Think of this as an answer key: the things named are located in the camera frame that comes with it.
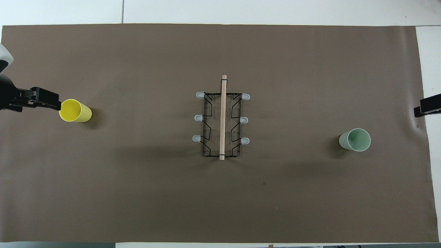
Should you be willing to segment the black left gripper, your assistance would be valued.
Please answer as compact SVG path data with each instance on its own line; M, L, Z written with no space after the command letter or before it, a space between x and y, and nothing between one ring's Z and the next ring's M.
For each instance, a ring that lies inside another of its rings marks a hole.
M29 90L15 87L12 80L6 75L0 75L0 108L22 112L23 107L27 108L50 108L60 111L61 102L59 94L45 90L40 87L30 89L32 94L29 98Z

